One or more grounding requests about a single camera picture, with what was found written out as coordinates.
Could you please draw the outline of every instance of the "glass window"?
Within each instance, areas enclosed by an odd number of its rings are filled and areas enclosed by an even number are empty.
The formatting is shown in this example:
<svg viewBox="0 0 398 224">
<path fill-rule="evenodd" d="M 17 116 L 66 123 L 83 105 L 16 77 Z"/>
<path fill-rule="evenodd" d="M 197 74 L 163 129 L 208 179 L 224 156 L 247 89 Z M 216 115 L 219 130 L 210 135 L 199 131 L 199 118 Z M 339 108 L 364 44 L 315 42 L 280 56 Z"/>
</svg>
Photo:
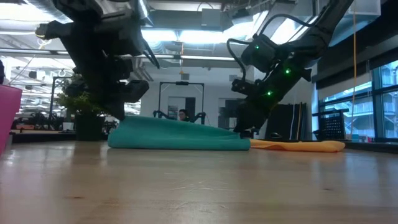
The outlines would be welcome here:
<svg viewBox="0 0 398 224">
<path fill-rule="evenodd" d="M 388 63 L 387 65 L 383 65 L 380 68 L 380 71 L 383 88 L 398 84 L 398 60 Z"/>
<path fill-rule="evenodd" d="M 373 100 L 371 97 L 355 99 L 353 119 L 351 119 L 353 109 L 352 101 L 346 101 L 334 105 L 327 105 L 325 106 L 325 109 L 349 109 L 349 112 L 344 113 L 346 134 L 351 134 L 351 123 L 353 123 L 353 134 L 374 137 Z"/>
<path fill-rule="evenodd" d="M 355 87 L 355 94 L 358 93 L 366 93 L 372 91 L 372 82 L 363 83 L 362 85 L 358 85 Z M 347 96 L 352 96 L 354 92 L 354 88 L 350 88 L 349 90 L 342 91 L 341 93 L 337 93 L 333 96 L 326 97 L 325 102 L 329 102 L 331 100 L 337 100 L 340 98 L 344 98 Z"/>
<path fill-rule="evenodd" d="M 398 138 L 398 91 L 383 95 L 384 131 L 386 138 Z"/>
</svg>

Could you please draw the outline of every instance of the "pink object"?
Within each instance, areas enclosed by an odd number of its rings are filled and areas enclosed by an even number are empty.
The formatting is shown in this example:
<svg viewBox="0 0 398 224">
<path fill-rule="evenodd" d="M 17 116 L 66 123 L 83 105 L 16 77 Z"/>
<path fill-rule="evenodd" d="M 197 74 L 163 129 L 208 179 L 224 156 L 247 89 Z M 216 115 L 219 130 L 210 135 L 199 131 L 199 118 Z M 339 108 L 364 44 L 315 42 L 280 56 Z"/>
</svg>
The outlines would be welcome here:
<svg viewBox="0 0 398 224">
<path fill-rule="evenodd" d="M 6 142 L 14 121 L 19 112 L 22 90 L 6 85 L 0 85 L 0 155 L 6 147 Z"/>
</svg>

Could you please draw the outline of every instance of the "person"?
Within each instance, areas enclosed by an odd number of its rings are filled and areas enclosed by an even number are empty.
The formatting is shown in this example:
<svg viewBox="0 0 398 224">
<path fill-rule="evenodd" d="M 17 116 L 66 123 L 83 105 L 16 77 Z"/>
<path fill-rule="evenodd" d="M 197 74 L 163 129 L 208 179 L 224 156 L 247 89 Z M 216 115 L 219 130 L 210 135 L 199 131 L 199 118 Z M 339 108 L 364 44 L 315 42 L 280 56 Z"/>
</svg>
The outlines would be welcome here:
<svg viewBox="0 0 398 224">
<path fill-rule="evenodd" d="M 180 118 L 180 121 L 190 121 L 190 117 L 186 109 L 180 109 L 178 117 Z"/>
<path fill-rule="evenodd" d="M 4 65 L 2 64 L 2 61 L 0 60 L 0 85 L 4 83 L 4 79 L 6 78 L 6 74 L 4 73 Z"/>
</svg>

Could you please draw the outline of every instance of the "teal cloth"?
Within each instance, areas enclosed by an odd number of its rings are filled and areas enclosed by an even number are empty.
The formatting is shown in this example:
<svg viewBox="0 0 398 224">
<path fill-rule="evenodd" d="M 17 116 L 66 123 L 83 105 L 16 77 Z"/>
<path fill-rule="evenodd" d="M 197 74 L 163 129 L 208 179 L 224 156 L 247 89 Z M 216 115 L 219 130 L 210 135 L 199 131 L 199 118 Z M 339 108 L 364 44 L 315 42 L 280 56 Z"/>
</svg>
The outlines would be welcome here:
<svg viewBox="0 0 398 224">
<path fill-rule="evenodd" d="M 108 145 L 131 149 L 248 150 L 250 140 L 201 124 L 127 116 L 109 135 Z"/>
</svg>

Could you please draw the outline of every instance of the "wooden table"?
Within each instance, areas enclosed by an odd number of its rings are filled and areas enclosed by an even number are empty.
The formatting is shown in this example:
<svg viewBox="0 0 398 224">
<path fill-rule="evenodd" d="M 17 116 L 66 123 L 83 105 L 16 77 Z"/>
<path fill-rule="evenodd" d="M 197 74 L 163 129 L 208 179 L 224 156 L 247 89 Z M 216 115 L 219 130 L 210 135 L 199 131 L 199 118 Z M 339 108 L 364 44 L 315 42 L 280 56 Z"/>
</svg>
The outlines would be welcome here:
<svg viewBox="0 0 398 224">
<path fill-rule="evenodd" d="M 1 224 L 398 223 L 398 157 L 14 145 Z"/>
</svg>

